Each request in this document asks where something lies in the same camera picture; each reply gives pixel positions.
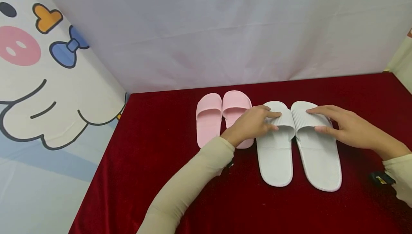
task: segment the white backdrop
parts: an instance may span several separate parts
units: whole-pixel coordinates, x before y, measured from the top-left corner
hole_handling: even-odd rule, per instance
[[[382,71],[412,0],[54,0],[128,92]]]

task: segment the beige sleeve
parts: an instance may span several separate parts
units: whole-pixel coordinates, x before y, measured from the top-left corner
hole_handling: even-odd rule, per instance
[[[227,140],[210,140],[163,186],[146,212],[138,234],[175,233],[186,209],[200,191],[233,158],[234,147]]]
[[[385,172],[396,183],[392,187],[396,190],[396,197],[412,207],[412,153],[383,162]]]

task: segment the white fabric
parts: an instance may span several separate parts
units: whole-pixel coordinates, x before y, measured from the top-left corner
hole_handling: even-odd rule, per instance
[[[316,106],[303,101],[292,104],[290,110],[296,124],[296,143],[309,182],[319,190],[333,192],[337,191],[342,183],[339,154],[336,139],[320,134],[313,128],[332,126],[325,116],[306,112]]]
[[[380,72],[412,0],[53,0],[128,92]]]
[[[282,112],[279,118],[266,118],[266,122],[279,127],[263,137],[257,137],[257,158],[263,180],[274,187],[284,187],[292,181],[292,139],[295,123],[288,107],[278,101],[265,103],[272,112]]]

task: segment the slipper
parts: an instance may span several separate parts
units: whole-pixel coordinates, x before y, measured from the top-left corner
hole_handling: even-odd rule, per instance
[[[295,123],[292,112],[278,101],[267,102],[272,112],[281,112],[279,118],[266,118],[265,122],[278,126],[278,131],[269,131],[257,137],[257,158],[263,180],[274,187],[284,187],[292,181],[292,139],[295,136]]]
[[[196,108],[197,144],[202,148],[212,138],[220,136],[222,98],[217,93],[203,96]]]
[[[223,96],[223,117],[226,121],[226,128],[230,128],[233,123],[247,110],[252,107],[252,102],[246,94],[241,91],[232,90]],[[239,149],[249,148],[253,145],[253,139],[247,139],[238,145]]]
[[[324,115],[306,112],[314,107],[317,105],[297,101],[290,108],[296,126],[296,142],[309,182],[319,190],[334,192],[342,183],[336,139],[314,129],[314,126],[333,126]]]

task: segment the pig nostril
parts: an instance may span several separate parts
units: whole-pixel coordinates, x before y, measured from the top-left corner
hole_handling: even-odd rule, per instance
[[[11,56],[16,56],[16,52],[10,47],[6,47],[6,51],[11,55]]]
[[[24,43],[22,43],[21,41],[16,41],[16,44],[22,48],[27,48],[27,46],[24,45]]]

